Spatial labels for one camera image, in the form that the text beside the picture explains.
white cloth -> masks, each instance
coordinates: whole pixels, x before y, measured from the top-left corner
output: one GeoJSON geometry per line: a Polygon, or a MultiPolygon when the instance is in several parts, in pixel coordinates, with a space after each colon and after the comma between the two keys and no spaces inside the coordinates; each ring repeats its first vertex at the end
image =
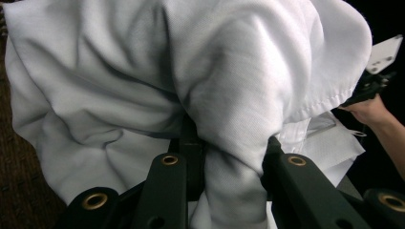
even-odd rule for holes
{"type": "Polygon", "coordinates": [[[123,192],[179,134],[208,142],[191,228],[267,228],[270,136],[343,103],[372,47],[341,0],[25,0],[5,4],[13,127],[67,202],[123,192]]]}

metal grommet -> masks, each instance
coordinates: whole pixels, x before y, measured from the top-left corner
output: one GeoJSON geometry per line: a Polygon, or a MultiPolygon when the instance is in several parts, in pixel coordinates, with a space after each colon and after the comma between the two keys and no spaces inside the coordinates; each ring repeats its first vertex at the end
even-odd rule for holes
{"type": "Polygon", "coordinates": [[[290,156],[288,162],[297,166],[304,166],[307,162],[299,156],[290,156]]]}
{"type": "Polygon", "coordinates": [[[161,163],[164,165],[174,165],[179,161],[176,156],[165,156],[161,159],[161,163]]]}
{"type": "Polygon", "coordinates": [[[107,202],[108,196],[103,193],[90,194],[84,198],[81,206],[86,210],[95,210],[107,202]]]}
{"type": "Polygon", "coordinates": [[[397,212],[405,213],[405,201],[388,194],[380,194],[378,200],[397,212]]]}

hand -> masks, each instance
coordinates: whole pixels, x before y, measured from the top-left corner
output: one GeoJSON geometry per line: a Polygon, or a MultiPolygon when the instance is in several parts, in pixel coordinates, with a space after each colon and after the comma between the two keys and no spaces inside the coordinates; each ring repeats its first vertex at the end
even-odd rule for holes
{"type": "Polygon", "coordinates": [[[368,126],[383,124],[391,116],[379,94],[373,99],[355,103],[348,107],[339,107],[339,109],[352,113],[359,122],[368,126]]]}

mounting hole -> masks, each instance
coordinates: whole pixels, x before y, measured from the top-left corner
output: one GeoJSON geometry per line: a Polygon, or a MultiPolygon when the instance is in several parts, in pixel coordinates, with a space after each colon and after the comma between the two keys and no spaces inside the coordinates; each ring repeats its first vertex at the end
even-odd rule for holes
{"type": "Polygon", "coordinates": [[[86,210],[95,210],[107,202],[107,195],[103,193],[90,194],[84,198],[82,207],[86,210]]]}
{"type": "Polygon", "coordinates": [[[397,212],[405,212],[405,201],[403,199],[388,194],[381,194],[378,199],[397,212]]]}
{"type": "Polygon", "coordinates": [[[176,156],[165,156],[161,159],[161,163],[164,165],[174,165],[179,161],[176,156]]]}
{"type": "Polygon", "coordinates": [[[158,229],[164,226],[164,219],[160,217],[151,217],[148,220],[149,228],[158,229]]]}
{"type": "Polygon", "coordinates": [[[307,162],[299,156],[290,156],[288,162],[296,166],[304,166],[307,164],[307,162]]]}
{"type": "Polygon", "coordinates": [[[353,228],[352,224],[345,219],[338,219],[336,221],[336,225],[342,229],[352,229],[353,228]]]}

brown carpet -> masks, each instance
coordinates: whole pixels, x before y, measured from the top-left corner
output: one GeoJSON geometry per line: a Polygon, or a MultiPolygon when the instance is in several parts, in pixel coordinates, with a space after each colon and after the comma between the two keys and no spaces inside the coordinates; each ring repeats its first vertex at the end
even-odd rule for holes
{"type": "Polygon", "coordinates": [[[0,228],[53,228],[66,206],[45,182],[33,147],[12,129],[6,39],[0,37],[0,228]]]}

